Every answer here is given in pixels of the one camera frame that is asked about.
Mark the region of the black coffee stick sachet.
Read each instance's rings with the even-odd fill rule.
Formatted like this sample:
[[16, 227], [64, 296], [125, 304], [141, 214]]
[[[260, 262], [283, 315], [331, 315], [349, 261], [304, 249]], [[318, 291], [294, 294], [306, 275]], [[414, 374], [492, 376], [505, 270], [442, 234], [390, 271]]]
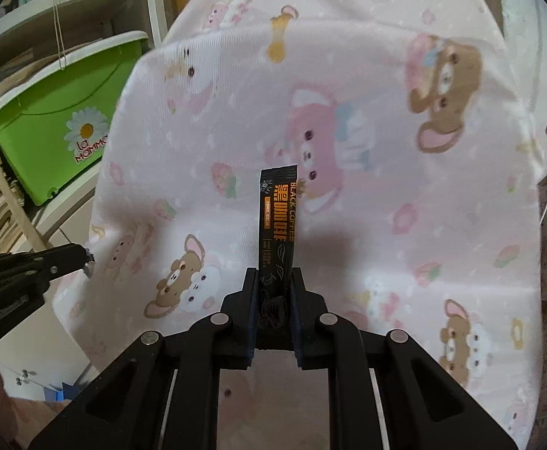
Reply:
[[291, 271], [294, 262], [298, 168], [264, 169], [259, 181], [256, 347], [292, 348]]

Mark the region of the green plastic storage box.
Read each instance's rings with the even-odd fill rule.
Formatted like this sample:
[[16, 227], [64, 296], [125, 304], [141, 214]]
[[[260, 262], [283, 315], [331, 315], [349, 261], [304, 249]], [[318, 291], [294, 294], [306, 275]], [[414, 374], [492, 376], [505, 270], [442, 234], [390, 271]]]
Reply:
[[41, 206], [99, 161], [116, 104], [148, 36], [131, 30], [48, 64], [0, 96], [0, 152]]

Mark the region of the pink cartoon bear bedsheet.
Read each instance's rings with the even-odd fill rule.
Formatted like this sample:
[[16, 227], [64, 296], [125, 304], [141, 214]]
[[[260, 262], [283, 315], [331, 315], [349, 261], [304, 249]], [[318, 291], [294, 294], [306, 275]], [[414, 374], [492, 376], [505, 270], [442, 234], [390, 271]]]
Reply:
[[293, 165], [308, 288], [406, 330], [525, 448], [542, 166], [504, 48], [484, 0], [190, 0], [118, 100], [95, 272], [57, 318], [103, 369], [215, 312], [257, 261], [261, 171]]

